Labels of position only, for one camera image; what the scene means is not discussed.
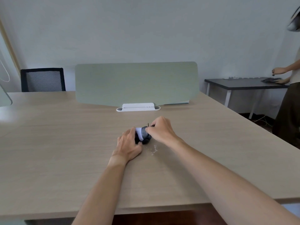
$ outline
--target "person's hand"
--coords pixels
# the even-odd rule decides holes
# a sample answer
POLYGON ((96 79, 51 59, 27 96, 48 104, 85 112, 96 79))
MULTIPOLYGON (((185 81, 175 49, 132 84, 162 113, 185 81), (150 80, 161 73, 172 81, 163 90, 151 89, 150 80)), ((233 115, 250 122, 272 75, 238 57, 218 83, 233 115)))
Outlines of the person's hand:
POLYGON ((156 118, 151 125, 154 127, 147 127, 146 132, 149 133, 155 140, 168 144, 170 141, 180 139, 174 132, 171 121, 163 116, 156 118))
POLYGON ((287 72, 286 68, 277 67, 272 70, 272 75, 274 76, 274 75, 278 75, 278 74, 284 74, 286 72, 287 72))
POLYGON ((290 81, 290 79, 287 78, 287 79, 282 79, 282 80, 276 80, 275 83, 284 85, 284 84, 287 84, 289 81, 290 81))
POLYGON ((142 143, 139 142, 137 145, 134 141, 135 127, 127 130, 118 137, 117 148, 113 151, 112 156, 122 156, 126 162, 134 159, 138 154, 142 152, 142 143))

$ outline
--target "white cloth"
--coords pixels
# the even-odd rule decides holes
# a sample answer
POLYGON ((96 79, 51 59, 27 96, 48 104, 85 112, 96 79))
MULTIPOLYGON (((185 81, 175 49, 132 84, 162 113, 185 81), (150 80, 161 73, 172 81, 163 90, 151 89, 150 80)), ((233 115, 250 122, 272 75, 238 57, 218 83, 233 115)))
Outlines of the white cloth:
MULTIPOLYGON (((295 61, 298 61, 300 59, 300 48, 298 49, 298 53, 296 55, 295 61)), ((300 82, 300 69, 293 70, 291 79, 290 79, 290 84, 300 82)))

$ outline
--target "green desk divider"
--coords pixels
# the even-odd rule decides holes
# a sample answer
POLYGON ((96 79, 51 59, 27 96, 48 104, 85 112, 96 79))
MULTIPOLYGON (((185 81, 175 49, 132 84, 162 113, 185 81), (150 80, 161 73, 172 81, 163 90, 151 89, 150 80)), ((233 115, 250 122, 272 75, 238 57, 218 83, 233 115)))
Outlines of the green desk divider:
POLYGON ((199 93, 196 62, 79 64, 75 75, 76 99, 81 103, 159 106, 186 101, 199 93))
POLYGON ((8 94, 5 92, 4 88, 0 85, 0 107, 10 106, 13 101, 10 99, 8 94))

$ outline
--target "desk surface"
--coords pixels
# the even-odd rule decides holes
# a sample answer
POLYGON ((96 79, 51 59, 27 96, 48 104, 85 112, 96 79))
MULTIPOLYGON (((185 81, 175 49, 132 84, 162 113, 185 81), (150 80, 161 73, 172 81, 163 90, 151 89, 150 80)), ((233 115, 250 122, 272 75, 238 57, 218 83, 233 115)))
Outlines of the desk surface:
MULTIPOLYGON (((0 108, 0 218, 75 216, 117 137, 160 115, 188 144, 274 199, 300 198, 300 151, 202 93, 189 104, 144 112, 81 104, 75 92, 9 95, 13 104, 0 108)), ((175 155, 152 139, 127 165, 116 213, 185 210, 208 202, 175 155)))
POLYGON ((276 83, 265 83, 261 80, 267 77, 241 78, 241 79, 205 79, 207 83, 217 85, 226 90, 250 90, 250 89, 272 89, 288 88, 290 84, 280 85, 276 83))

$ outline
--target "black office chair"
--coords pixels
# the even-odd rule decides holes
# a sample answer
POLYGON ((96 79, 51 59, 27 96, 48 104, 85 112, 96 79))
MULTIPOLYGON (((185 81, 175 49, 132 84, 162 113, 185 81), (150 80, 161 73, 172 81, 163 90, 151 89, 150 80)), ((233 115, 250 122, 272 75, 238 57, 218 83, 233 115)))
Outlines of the black office chair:
POLYGON ((21 70, 22 92, 65 91, 63 68, 21 70))

